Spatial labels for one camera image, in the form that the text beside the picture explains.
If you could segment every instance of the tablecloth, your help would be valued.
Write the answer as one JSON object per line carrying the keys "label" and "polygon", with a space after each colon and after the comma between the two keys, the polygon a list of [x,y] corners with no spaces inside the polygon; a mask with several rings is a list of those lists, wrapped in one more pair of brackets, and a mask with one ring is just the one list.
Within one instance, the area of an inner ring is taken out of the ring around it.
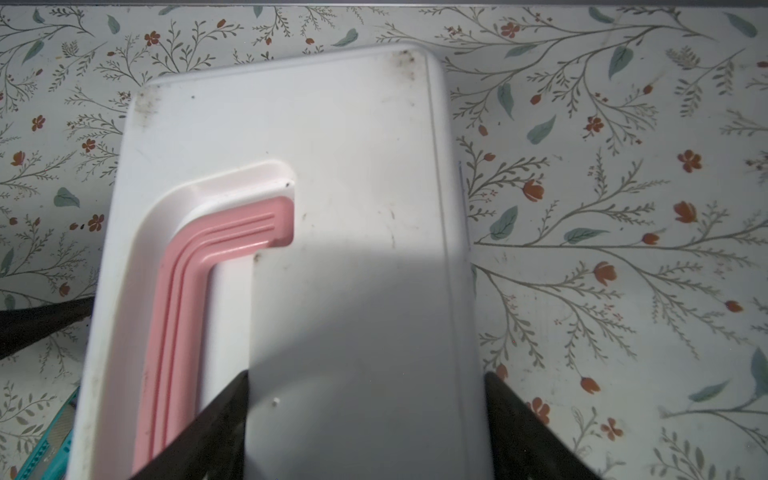
{"label": "tablecloth", "polygon": [[[94,293],[146,82],[399,41],[447,74],[483,366],[604,478],[764,477],[766,9],[4,7],[5,308]],[[87,334],[0,361],[3,478]]]}

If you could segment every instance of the pink handle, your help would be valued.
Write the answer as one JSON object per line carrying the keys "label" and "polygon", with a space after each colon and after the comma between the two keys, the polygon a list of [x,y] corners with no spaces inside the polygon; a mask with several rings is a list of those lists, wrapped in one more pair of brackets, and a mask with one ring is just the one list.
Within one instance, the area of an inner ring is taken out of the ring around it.
{"label": "pink handle", "polygon": [[285,197],[207,215],[168,244],[157,274],[134,444],[140,470],[195,416],[204,303],[216,263],[293,239],[293,202]]}

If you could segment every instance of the orange flower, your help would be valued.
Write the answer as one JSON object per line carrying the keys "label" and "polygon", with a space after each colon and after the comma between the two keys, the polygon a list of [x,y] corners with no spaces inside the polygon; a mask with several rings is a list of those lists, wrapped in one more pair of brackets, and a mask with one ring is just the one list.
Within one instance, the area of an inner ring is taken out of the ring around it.
{"label": "orange flower", "polygon": [[659,236],[655,233],[646,233],[643,235],[643,243],[646,245],[656,245],[657,241],[659,241]]}
{"label": "orange flower", "polygon": [[604,127],[602,119],[599,117],[587,117],[587,120],[589,122],[587,123],[587,126],[584,127],[586,131],[593,131],[596,134],[600,133],[600,129]]}
{"label": "orange flower", "polygon": [[680,215],[675,219],[678,222],[693,223],[696,221],[696,207],[694,207],[693,204],[689,204],[688,202],[680,202],[675,204],[673,208],[675,213]]}
{"label": "orange flower", "polygon": [[15,154],[13,154],[13,161],[11,162],[11,165],[14,167],[18,167],[19,165],[24,163],[24,159],[26,158],[26,154],[23,151],[18,151]]}
{"label": "orange flower", "polygon": [[549,405],[541,401],[538,397],[533,399],[533,405],[531,405],[530,402],[526,402],[525,405],[533,410],[533,413],[535,413],[538,419],[541,420],[541,423],[545,425],[549,424],[549,417],[547,417],[549,414]]}
{"label": "orange flower", "polygon": [[608,419],[608,425],[600,425],[600,430],[607,433],[607,437],[613,442],[616,440],[616,437],[621,437],[624,435],[624,430],[619,430],[616,428],[616,420],[613,420],[611,418]]}
{"label": "orange flower", "polygon": [[688,173],[694,171],[694,168],[701,169],[701,155],[695,154],[692,150],[686,150],[685,153],[677,155],[677,159],[683,162],[683,170]]}
{"label": "orange flower", "polygon": [[507,372],[507,367],[503,363],[500,363],[499,366],[496,367],[496,375],[502,380],[509,377],[509,372]]}
{"label": "orange flower", "polygon": [[520,25],[515,25],[512,22],[509,22],[507,25],[502,25],[502,36],[514,38],[515,33],[520,31]]}
{"label": "orange flower", "polygon": [[88,221],[88,230],[91,232],[101,231],[101,222],[103,221],[104,215],[94,215],[94,217]]}
{"label": "orange flower", "polygon": [[614,270],[614,266],[609,265],[608,262],[598,263],[592,273],[594,273],[594,278],[605,286],[608,286],[608,283],[605,280],[616,280],[616,270]]}
{"label": "orange flower", "polygon": [[85,153],[88,153],[91,150],[96,149],[96,140],[92,140],[88,138],[84,144],[82,144],[82,147],[85,149]]}
{"label": "orange flower", "polygon": [[43,128],[45,119],[42,115],[38,115],[36,118],[32,118],[32,131],[37,131]]}
{"label": "orange flower", "polygon": [[588,376],[581,377],[581,388],[590,395],[594,395],[595,392],[600,392],[600,386],[598,383]]}
{"label": "orange flower", "polygon": [[528,180],[523,185],[523,194],[525,198],[528,198],[531,202],[536,202],[542,199],[544,196],[544,187],[534,184],[535,180]]}
{"label": "orange flower", "polygon": [[725,302],[725,307],[733,313],[742,312],[744,310],[744,307],[739,305],[736,300],[728,300]]}
{"label": "orange flower", "polygon": [[160,34],[157,33],[155,30],[152,31],[152,33],[147,33],[144,36],[144,40],[147,41],[147,46],[151,47],[152,45],[157,45],[160,43]]}

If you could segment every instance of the white floral surface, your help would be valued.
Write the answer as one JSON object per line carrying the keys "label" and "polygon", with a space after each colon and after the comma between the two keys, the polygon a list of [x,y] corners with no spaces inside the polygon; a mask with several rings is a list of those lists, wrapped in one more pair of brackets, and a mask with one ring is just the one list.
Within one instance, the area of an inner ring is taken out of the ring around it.
{"label": "white floral surface", "polygon": [[[764,478],[767,32],[766,9],[4,7],[3,304],[94,292],[151,78],[417,41],[451,89],[485,367],[605,478]],[[0,361],[2,478],[86,336]]]}

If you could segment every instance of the green leaf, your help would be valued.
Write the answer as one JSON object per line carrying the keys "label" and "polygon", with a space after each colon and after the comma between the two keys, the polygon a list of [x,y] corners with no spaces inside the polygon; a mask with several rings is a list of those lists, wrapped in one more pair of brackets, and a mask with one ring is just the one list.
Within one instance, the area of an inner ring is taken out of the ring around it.
{"label": "green leaf", "polygon": [[595,7],[590,7],[589,8],[589,16],[591,16],[592,18],[594,18],[595,20],[597,20],[600,23],[613,23],[614,22],[614,19],[612,19],[611,17],[609,17],[607,15],[601,14],[600,10],[597,10]]}
{"label": "green leaf", "polygon": [[113,35],[120,31],[120,24],[112,15],[107,15],[107,25],[109,25],[109,30]]}
{"label": "green leaf", "polygon": [[608,80],[610,80],[615,74],[624,70],[624,67],[629,65],[632,61],[634,52],[628,47],[619,45],[614,50],[614,55],[611,57],[611,63],[608,64]]}
{"label": "green leaf", "polygon": [[752,25],[747,20],[744,20],[740,16],[734,15],[733,13],[723,13],[728,17],[730,24],[736,27],[736,30],[745,34],[749,38],[755,38],[757,36],[757,28],[755,28],[755,25]]}
{"label": "green leaf", "polygon": [[699,447],[696,447],[696,466],[699,470],[704,467],[704,454]]}
{"label": "green leaf", "polygon": [[176,10],[177,8],[181,7],[181,5],[168,5],[166,8],[163,8],[160,10],[157,14],[158,15],[165,15],[171,10]]}
{"label": "green leaf", "polygon": [[38,12],[37,9],[35,9],[35,13],[32,14],[32,20],[34,20],[35,23],[45,23],[45,20],[40,16],[40,12]]}
{"label": "green leaf", "polygon": [[752,377],[755,379],[755,396],[761,397],[768,393],[768,359],[765,353],[757,347],[752,355],[752,366],[750,368]]}
{"label": "green leaf", "polygon": [[601,233],[608,233],[608,230],[594,230],[591,228],[574,228],[570,232],[566,232],[565,235],[563,235],[563,240],[570,243],[571,245],[575,245],[576,243],[579,243],[582,240],[596,237]]}
{"label": "green leaf", "polygon": [[56,192],[56,196],[53,197],[53,204],[56,207],[80,207],[80,200],[73,194],[69,193],[69,190],[62,187]]}
{"label": "green leaf", "polygon": [[688,399],[691,402],[706,402],[707,400],[711,400],[723,391],[725,386],[728,385],[728,382],[730,382],[730,380],[726,380],[723,383],[718,383],[717,385],[705,386],[698,392],[691,393],[688,396]]}
{"label": "green leaf", "polygon": [[510,51],[508,51],[507,54],[504,55],[504,58],[519,57],[520,55],[523,55],[526,51],[533,50],[537,46],[538,44],[535,44],[535,43],[530,43],[528,45],[519,45],[518,47],[514,47],[510,49]]}
{"label": "green leaf", "polygon": [[472,290],[478,294],[478,267],[472,265]]}
{"label": "green leaf", "polygon": [[352,28],[349,30],[346,35],[344,35],[344,38],[333,44],[334,47],[346,47],[353,41],[357,40],[357,30]]}
{"label": "green leaf", "polygon": [[491,238],[493,240],[501,240],[509,237],[512,230],[515,228],[515,221],[518,219],[518,208],[515,205],[509,210],[505,211],[498,220],[491,225]]}
{"label": "green leaf", "polygon": [[512,87],[509,84],[503,84],[496,90],[496,96],[498,97],[498,103],[502,105],[507,115],[512,118],[512,107],[515,106],[515,99],[512,98]]}
{"label": "green leaf", "polygon": [[552,127],[554,127],[555,117],[557,117],[557,115],[550,118],[548,121],[544,122],[543,124],[539,124],[533,127],[531,131],[528,132],[528,135],[526,136],[528,138],[528,141],[530,141],[533,145],[538,145],[539,143],[541,143],[541,141],[544,140],[547,137],[547,135],[549,135],[549,132],[552,131]]}
{"label": "green leaf", "polygon": [[33,43],[32,46],[29,48],[27,55],[24,57],[24,60],[22,60],[22,64],[25,61],[37,55],[38,53],[40,53],[40,50],[42,50],[44,46],[45,46],[45,43],[43,43],[42,40],[37,40],[35,43]]}
{"label": "green leaf", "polygon": [[5,257],[2,258],[2,263],[0,263],[0,276],[8,275],[8,270],[11,268],[11,262],[13,262],[12,248],[5,254]]}

